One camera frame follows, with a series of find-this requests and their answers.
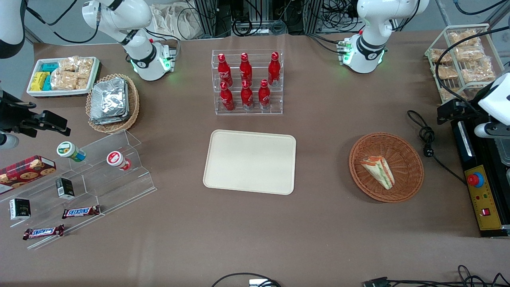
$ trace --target red emergency stop button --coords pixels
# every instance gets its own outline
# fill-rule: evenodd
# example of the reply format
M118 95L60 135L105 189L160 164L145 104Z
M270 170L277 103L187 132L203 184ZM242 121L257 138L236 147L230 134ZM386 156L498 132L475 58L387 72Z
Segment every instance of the red emergency stop button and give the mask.
M483 175L481 173L473 173L468 175L468 183L474 187L482 187L483 186Z

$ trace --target yellow control panel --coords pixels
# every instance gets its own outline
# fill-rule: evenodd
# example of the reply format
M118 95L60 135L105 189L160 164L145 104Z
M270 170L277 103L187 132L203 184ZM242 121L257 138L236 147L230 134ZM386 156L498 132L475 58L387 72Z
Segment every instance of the yellow control panel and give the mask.
M501 229L499 214L483 165L464 172L480 230Z

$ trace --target plastic-wrapped sandwich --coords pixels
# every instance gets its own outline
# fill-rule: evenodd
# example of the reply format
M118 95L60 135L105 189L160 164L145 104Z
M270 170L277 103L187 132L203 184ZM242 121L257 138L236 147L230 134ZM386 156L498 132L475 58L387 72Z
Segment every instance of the plastic-wrapped sandwich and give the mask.
M370 156L360 163L384 188L390 189L395 185L395 178L384 157Z

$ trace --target aluminum foil container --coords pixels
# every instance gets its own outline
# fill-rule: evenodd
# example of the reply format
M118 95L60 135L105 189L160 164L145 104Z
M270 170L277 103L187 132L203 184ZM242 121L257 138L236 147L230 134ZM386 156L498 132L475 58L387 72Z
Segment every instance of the aluminum foil container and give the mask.
M126 121L130 116L127 82L117 77L95 84L90 104L90 120L97 125Z

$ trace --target snickers bar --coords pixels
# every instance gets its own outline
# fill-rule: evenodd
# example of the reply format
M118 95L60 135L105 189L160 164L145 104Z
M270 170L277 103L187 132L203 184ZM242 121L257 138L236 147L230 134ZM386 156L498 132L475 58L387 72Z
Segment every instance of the snickers bar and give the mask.
M34 239L38 237L45 237L51 235L64 235L64 225L60 225L52 228L42 228L42 229L27 229L23 234L23 240Z
M99 214L100 212L101 212L101 210L99 209L99 205L75 208L75 209L64 209L64 214L62 215L62 219L65 219L68 217L96 215L96 214Z

